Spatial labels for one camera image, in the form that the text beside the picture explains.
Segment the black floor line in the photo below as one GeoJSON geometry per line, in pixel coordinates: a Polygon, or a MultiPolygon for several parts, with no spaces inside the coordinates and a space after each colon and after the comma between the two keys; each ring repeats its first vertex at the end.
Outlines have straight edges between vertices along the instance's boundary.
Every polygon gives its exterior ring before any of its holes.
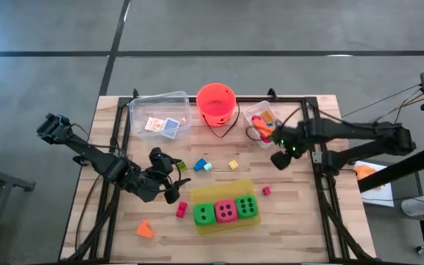
{"type": "Polygon", "coordinates": [[[0,52],[0,57],[109,57],[113,67],[116,57],[410,57],[424,56],[424,50],[413,51],[119,51],[121,31],[116,33],[111,51],[66,51],[66,52],[0,52]]]}
{"type": "Polygon", "coordinates": [[[0,52],[0,57],[108,57],[109,51],[0,52]]]}
{"type": "Polygon", "coordinates": [[[100,96],[107,95],[107,89],[109,88],[109,81],[114,69],[114,63],[116,61],[117,53],[119,50],[119,44],[121,43],[122,32],[124,31],[125,21],[127,20],[130,2],[131,0],[124,0],[124,4],[122,5],[121,15],[119,16],[119,22],[117,23],[116,34],[114,35],[112,48],[110,49],[109,53],[109,59],[107,60],[104,76],[102,77],[101,88],[99,89],[100,96]]]}

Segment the orange object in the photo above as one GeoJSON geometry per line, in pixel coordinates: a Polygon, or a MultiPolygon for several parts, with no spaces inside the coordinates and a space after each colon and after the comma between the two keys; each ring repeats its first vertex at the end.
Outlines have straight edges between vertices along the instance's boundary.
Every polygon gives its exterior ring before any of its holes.
{"type": "Polygon", "coordinates": [[[139,224],[137,227],[137,235],[149,239],[153,237],[153,231],[150,229],[147,220],[141,220],[141,224],[139,224]]]}
{"type": "Polygon", "coordinates": [[[358,173],[357,175],[358,180],[362,180],[365,177],[375,172],[375,169],[367,165],[355,166],[354,170],[356,170],[356,172],[358,173]]]}
{"type": "Polygon", "coordinates": [[[269,112],[265,111],[261,114],[261,117],[263,117],[264,121],[269,124],[269,123],[273,123],[274,119],[272,118],[271,114],[269,114],[269,112]]]}
{"type": "Polygon", "coordinates": [[[197,108],[201,118],[212,127],[227,123],[235,109],[235,93],[220,83],[203,86],[196,97],[197,108]]]}
{"type": "Polygon", "coordinates": [[[255,127],[255,129],[259,131],[261,136],[265,138],[268,138],[269,136],[271,136],[272,132],[274,131],[272,127],[269,127],[266,123],[264,123],[264,121],[259,119],[253,120],[253,126],[255,127]]]}

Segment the red cube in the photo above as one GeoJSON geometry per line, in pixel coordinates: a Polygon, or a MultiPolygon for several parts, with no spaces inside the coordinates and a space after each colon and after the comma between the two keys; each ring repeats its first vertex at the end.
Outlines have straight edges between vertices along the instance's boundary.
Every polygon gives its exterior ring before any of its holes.
{"type": "Polygon", "coordinates": [[[263,194],[264,196],[270,195],[271,194],[271,190],[269,189],[269,187],[264,187],[263,188],[263,194]]]}
{"type": "Polygon", "coordinates": [[[185,213],[185,211],[179,209],[179,210],[176,211],[176,217],[183,218],[184,213],[185,213]]]}
{"type": "Polygon", "coordinates": [[[188,203],[187,202],[180,202],[180,206],[178,207],[178,209],[186,211],[186,208],[188,207],[188,203]]]}
{"type": "Polygon", "coordinates": [[[215,216],[219,224],[233,222],[239,218],[239,215],[236,212],[235,201],[232,199],[218,201],[213,206],[215,208],[215,216]]]}

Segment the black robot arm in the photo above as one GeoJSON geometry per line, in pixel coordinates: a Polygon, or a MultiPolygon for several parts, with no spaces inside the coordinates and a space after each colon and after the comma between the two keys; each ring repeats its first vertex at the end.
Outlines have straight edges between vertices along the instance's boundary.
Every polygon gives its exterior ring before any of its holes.
{"type": "Polygon", "coordinates": [[[411,141],[410,131],[401,124],[346,121],[339,123],[330,119],[314,118],[300,121],[297,127],[285,127],[278,121],[271,139],[284,147],[285,152],[275,153],[271,160],[282,170],[290,164],[292,158],[300,158],[310,146],[337,138],[374,141],[341,152],[315,152],[312,155],[314,162],[322,164],[325,174],[338,175],[345,164],[356,160],[381,154],[407,155],[416,148],[415,143],[411,141]]]}
{"type": "Polygon", "coordinates": [[[49,113],[46,121],[37,129],[40,138],[49,144],[65,144],[78,153],[83,160],[91,162],[94,170],[110,183],[134,193],[144,202],[151,202],[158,193],[165,192],[166,201],[174,203],[180,196],[179,187],[191,179],[169,182],[169,174],[173,171],[172,164],[181,160],[171,158],[155,147],[149,155],[152,166],[141,171],[141,167],[126,157],[104,153],[93,144],[73,133],[68,118],[49,113]]]}

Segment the yellow cube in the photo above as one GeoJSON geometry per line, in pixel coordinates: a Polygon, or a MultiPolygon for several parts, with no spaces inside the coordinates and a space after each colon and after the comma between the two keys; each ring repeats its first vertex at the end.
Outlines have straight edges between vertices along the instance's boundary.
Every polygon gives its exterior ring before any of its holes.
{"type": "Polygon", "coordinates": [[[232,160],[232,161],[228,164],[228,166],[230,166],[230,168],[231,168],[232,170],[234,170],[234,169],[236,169],[237,167],[239,167],[239,164],[238,164],[235,160],[232,160]]]}

